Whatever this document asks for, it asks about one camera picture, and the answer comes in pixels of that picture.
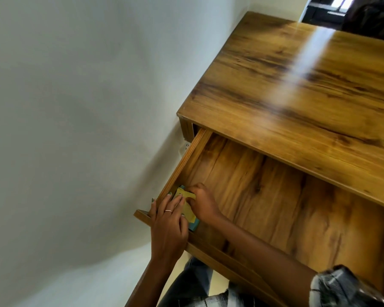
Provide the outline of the person's right hand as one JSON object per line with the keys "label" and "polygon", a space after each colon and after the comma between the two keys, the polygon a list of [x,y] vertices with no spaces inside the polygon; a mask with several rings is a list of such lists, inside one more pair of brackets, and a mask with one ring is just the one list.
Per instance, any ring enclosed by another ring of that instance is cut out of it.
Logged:
{"label": "person's right hand", "polygon": [[213,195],[209,190],[209,202],[201,206],[191,206],[195,216],[202,222],[217,227],[217,223],[222,219],[223,215],[219,210],[218,204],[216,203]]}

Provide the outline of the person's left hand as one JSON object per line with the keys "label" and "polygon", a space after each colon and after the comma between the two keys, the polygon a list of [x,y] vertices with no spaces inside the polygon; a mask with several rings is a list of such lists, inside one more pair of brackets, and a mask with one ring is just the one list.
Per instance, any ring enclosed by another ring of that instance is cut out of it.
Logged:
{"label": "person's left hand", "polygon": [[187,242],[180,235],[179,218],[171,218],[170,194],[157,206],[155,221],[151,220],[151,258],[179,259]]}

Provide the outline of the person's left forearm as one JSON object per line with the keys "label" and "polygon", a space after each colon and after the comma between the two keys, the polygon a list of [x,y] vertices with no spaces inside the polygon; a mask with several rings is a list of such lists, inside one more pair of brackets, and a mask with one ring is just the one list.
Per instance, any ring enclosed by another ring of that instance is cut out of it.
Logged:
{"label": "person's left forearm", "polygon": [[157,307],[178,259],[151,258],[125,307]]}

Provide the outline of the person's right forearm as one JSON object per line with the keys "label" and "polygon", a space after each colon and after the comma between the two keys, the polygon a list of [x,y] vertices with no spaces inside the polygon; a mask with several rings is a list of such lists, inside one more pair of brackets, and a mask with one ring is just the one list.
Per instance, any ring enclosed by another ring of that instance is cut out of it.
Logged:
{"label": "person's right forearm", "polygon": [[254,271],[290,307],[309,307],[316,271],[237,226],[221,213],[208,224],[219,231],[251,263]]}

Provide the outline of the blue jeans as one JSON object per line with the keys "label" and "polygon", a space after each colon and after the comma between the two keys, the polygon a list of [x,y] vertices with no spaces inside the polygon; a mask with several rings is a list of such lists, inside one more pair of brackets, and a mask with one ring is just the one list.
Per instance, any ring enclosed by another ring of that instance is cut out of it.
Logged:
{"label": "blue jeans", "polygon": [[213,269],[191,257],[157,307],[187,307],[209,297]]}

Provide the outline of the wooden desk drawer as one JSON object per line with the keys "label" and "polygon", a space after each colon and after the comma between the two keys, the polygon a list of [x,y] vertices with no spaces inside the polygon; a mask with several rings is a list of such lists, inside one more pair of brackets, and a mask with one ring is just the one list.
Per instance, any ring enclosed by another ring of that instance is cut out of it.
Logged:
{"label": "wooden desk drawer", "polygon": [[343,264],[384,295],[384,206],[203,129],[157,205],[197,182],[239,227],[317,272]]}

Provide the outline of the wooden desk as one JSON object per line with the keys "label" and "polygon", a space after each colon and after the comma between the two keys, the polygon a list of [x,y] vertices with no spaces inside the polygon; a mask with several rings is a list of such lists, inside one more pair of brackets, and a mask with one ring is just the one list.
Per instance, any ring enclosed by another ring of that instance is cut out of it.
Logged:
{"label": "wooden desk", "polygon": [[384,206],[384,41],[248,11],[179,119]]}

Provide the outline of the black white plaid shirt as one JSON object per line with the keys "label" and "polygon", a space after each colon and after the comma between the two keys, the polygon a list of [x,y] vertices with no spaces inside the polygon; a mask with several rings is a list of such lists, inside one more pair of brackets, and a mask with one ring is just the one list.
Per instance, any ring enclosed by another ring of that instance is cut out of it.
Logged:
{"label": "black white plaid shirt", "polygon": [[[343,265],[316,274],[310,285],[308,307],[384,307],[384,295],[360,281]],[[270,307],[248,294],[228,289],[195,304],[195,307]]]}

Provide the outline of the dark brown chair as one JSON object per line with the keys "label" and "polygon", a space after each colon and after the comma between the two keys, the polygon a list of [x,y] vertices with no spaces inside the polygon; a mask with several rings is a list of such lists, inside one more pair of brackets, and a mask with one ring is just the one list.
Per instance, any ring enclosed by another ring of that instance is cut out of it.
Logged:
{"label": "dark brown chair", "polygon": [[384,40],[384,0],[353,0],[341,30]]}

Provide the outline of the dark window frame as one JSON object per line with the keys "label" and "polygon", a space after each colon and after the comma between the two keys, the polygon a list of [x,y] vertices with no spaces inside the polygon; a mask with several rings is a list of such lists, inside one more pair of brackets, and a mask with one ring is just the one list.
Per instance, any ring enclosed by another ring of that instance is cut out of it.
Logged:
{"label": "dark window frame", "polygon": [[354,0],[309,0],[302,23],[340,30]]}

